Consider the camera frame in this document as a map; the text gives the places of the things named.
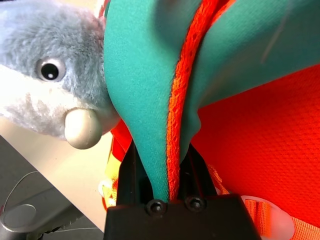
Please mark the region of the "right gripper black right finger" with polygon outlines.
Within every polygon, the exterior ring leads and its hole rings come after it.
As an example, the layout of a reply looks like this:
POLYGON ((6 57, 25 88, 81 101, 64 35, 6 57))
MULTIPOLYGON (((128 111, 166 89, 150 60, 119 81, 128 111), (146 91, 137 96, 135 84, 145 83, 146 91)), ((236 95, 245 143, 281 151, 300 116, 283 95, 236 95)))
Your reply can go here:
POLYGON ((187 154, 180 164, 178 199, 185 200, 191 196, 207 198, 217 195, 205 160, 190 144, 187 154))

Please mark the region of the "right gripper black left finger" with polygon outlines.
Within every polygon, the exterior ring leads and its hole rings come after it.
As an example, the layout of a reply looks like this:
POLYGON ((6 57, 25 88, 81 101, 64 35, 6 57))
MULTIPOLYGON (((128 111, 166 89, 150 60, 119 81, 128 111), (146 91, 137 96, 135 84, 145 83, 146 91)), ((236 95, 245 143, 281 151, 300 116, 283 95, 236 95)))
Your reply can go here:
POLYGON ((142 164, 138 150, 132 142, 120 164, 116 205, 149 208, 154 195, 151 182, 142 164))

